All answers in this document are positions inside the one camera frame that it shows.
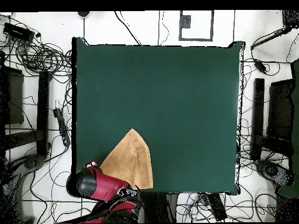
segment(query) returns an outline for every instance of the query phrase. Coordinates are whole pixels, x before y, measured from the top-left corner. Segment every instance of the green tabletop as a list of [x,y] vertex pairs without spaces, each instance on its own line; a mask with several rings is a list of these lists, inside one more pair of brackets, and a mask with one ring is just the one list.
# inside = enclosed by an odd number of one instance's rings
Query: green tabletop
[[86,45],[77,38],[77,170],[134,128],[155,192],[236,193],[242,43],[231,48]]

